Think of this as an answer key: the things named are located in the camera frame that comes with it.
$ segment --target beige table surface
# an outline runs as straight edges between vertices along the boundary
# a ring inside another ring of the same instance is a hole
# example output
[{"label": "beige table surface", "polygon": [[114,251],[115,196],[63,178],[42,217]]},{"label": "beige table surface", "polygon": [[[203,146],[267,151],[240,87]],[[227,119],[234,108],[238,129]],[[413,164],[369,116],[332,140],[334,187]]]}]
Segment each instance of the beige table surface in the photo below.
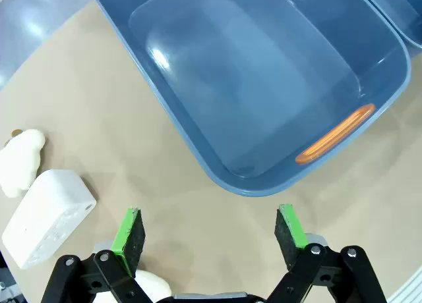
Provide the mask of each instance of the beige table surface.
[{"label": "beige table surface", "polygon": [[[47,40],[0,92],[0,140],[15,128],[48,137],[42,169],[75,170],[98,205],[53,258],[21,271],[39,302],[63,254],[87,257],[131,206],[143,211],[142,264],[175,292],[267,296],[286,272],[276,208],[293,203],[306,231],[331,247],[366,249],[387,296],[421,265],[422,59],[394,106],[323,167],[267,198],[236,196],[200,168],[95,3]],[[18,200],[0,195],[0,231]],[[307,302],[321,302],[316,291]]]}]

